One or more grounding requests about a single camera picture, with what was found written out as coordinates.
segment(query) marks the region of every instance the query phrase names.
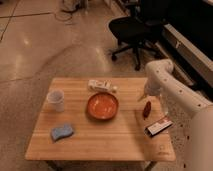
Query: cable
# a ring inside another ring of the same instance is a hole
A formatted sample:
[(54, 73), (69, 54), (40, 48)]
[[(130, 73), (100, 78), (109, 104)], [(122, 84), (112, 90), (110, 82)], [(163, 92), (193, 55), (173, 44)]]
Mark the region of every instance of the cable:
[(5, 27), (4, 31), (3, 31), (2, 35), (1, 35), (0, 43), (2, 42), (2, 39), (3, 39), (3, 37), (4, 37), (4, 33), (6, 32), (7, 27), (8, 27), (8, 25), (10, 24), (10, 21), (11, 21), (11, 19), (12, 19), (13, 15), (14, 15), (15, 10), (16, 10), (16, 8), (17, 8), (17, 6), (18, 6), (18, 4), (19, 4), (19, 2), (20, 2), (20, 1), (21, 1), (21, 0), (18, 0), (18, 1), (16, 2), (15, 7), (13, 8), (12, 14), (11, 14), (11, 16), (9, 17), (9, 20), (8, 20), (8, 22), (7, 22), (7, 25), (6, 25), (6, 27)]
[(64, 9), (61, 9), (61, 12), (64, 12), (64, 13), (69, 13), (70, 14), (70, 17), (69, 18), (67, 18), (67, 19), (60, 19), (60, 18), (58, 18), (57, 17), (57, 14), (56, 13), (54, 13), (54, 17), (55, 17), (55, 19), (56, 20), (58, 20), (58, 21), (62, 21), (62, 22), (65, 22), (65, 21), (69, 21), (69, 20), (71, 20), (72, 19), (72, 14), (74, 13), (74, 12), (76, 12), (77, 10), (78, 10), (78, 6), (76, 6), (76, 9), (75, 10), (73, 10), (73, 11), (71, 11), (71, 10), (69, 10), (69, 7), (68, 6), (66, 6), (66, 4), (65, 4), (65, 1), (64, 0), (62, 0), (62, 5), (63, 5), (63, 7), (66, 9), (66, 10), (64, 10)]
[(70, 13), (69, 18), (67, 18), (67, 19), (60, 19), (60, 18), (58, 18), (56, 13), (53, 13), (53, 15), (54, 15), (54, 17), (55, 17), (56, 20), (62, 21), (62, 22), (69, 21), (69, 20), (72, 19), (72, 13)]

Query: office chair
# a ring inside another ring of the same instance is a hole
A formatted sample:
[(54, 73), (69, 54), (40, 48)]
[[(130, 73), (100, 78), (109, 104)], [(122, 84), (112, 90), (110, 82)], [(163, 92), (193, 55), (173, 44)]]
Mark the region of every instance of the office chair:
[(163, 25), (166, 24), (166, 16), (170, 0), (140, 0), (139, 2), (126, 3), (125, 6), (130, 10), (130, 16), (112, 20), (109, 29), (117, 38), (118, 45), (122, 42), (128, 46), (118, 49), (112, 53), (112, 60), (116, 61), (116, 54), (133, 49), (136, 56), (135, 70), (140, 70), (138, 48), (153, 51), (159, 55), (156, 48), (147, 46), (147, 42), (154, 44), (160, 38)]

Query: cup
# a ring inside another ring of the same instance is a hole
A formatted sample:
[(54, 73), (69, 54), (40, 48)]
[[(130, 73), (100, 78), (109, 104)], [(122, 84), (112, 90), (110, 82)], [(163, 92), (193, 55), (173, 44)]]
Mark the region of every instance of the cup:
[(64, 111), (64, 92), (61, 90), (53, 90), (47, 94), (47, 101), (57, 112)]

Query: orange bowl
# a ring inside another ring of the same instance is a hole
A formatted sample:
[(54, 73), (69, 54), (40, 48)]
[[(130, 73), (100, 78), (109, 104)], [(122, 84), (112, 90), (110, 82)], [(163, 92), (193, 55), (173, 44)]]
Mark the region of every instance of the orange bowl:
[(90, 97), (87, 104), (87, 113), (99, 120), (113, 118), (118, 111), (118, 100), (109, 93), (97, 93)]

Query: table leg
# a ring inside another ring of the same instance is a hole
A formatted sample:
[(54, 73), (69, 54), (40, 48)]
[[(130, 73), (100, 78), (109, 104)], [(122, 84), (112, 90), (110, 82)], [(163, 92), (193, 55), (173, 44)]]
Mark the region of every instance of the table leg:
[(156, 164), (157, 162), (151, 161), (144, 171), (151, 171)]
[(62, 168), (57, 166), (57, 164), (54, 161), (46, 161), (46, 163), (48, 164), (48, 166), (50, 166), (54, 171), (62, 171)]

